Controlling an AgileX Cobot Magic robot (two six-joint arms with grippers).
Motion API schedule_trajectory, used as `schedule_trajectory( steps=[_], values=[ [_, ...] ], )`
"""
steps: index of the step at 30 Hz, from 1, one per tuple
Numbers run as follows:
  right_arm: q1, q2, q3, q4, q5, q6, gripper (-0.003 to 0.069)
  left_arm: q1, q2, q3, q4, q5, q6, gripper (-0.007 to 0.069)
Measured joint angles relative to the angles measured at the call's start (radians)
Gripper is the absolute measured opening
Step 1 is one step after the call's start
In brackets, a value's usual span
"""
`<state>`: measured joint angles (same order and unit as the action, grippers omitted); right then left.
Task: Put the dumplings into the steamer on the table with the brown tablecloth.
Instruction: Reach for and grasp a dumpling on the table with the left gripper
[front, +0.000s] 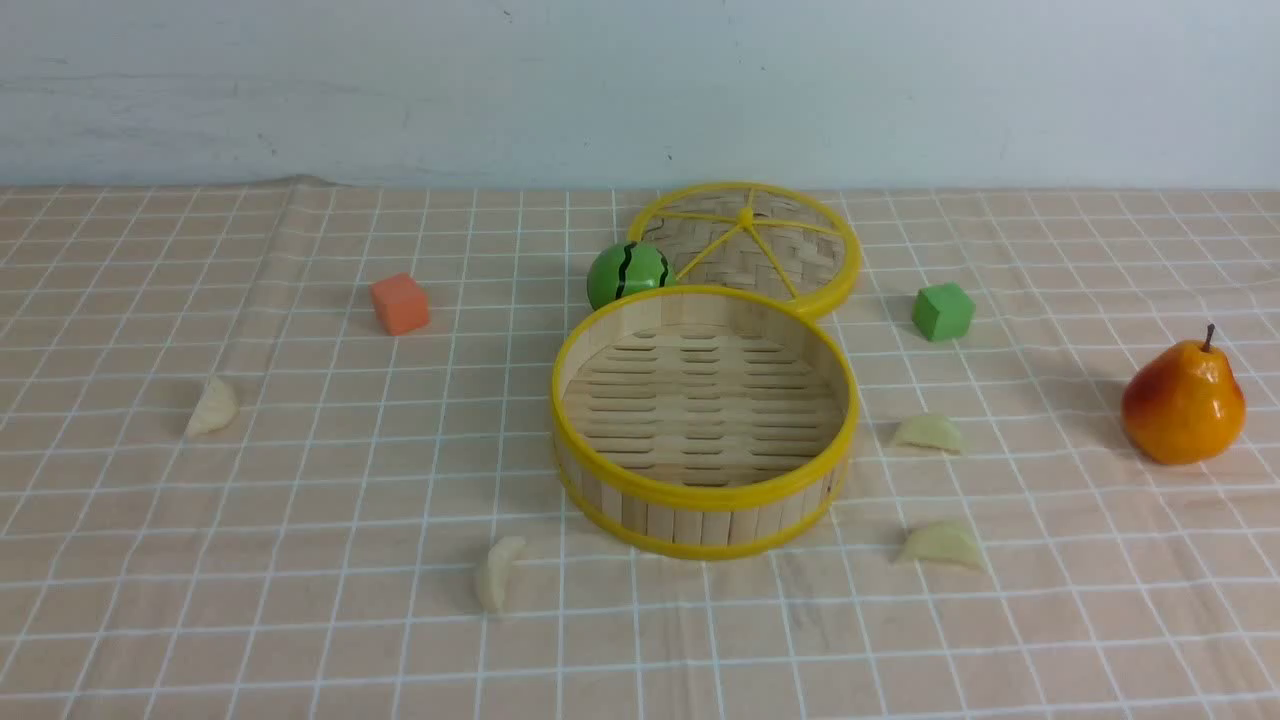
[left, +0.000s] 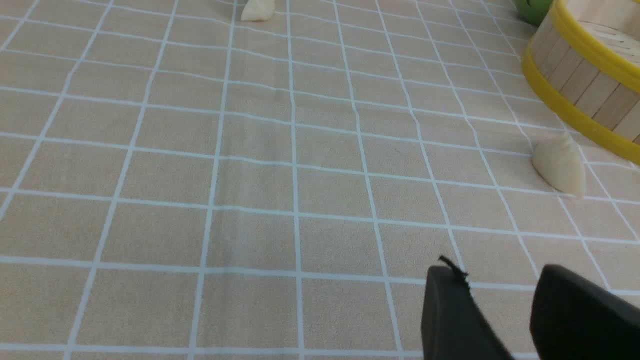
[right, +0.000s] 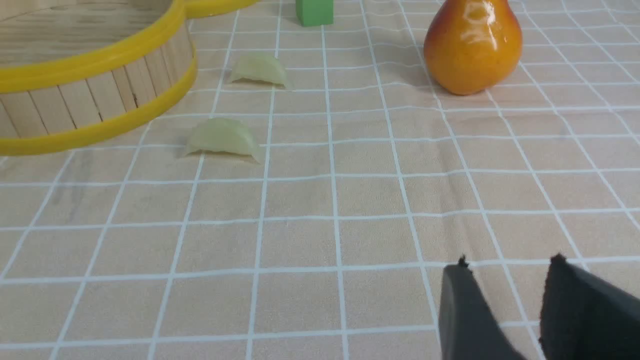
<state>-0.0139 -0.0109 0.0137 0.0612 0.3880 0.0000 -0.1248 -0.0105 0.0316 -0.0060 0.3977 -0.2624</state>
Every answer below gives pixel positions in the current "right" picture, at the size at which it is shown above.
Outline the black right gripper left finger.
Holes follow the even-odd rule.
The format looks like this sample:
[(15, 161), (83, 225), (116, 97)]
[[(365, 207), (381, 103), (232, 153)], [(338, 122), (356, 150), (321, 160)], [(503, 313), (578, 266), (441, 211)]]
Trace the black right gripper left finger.
[(439, 338), (444, 360), (523, 360), (501, 330), (466, 256), (442, 271)]

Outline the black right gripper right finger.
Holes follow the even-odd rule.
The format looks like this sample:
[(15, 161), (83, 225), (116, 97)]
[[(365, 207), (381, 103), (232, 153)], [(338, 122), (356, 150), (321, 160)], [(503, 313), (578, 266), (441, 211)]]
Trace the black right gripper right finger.
[(640, 301), (559, 253), (550, 259), (539, 330), (547, 360), (637, 360)]

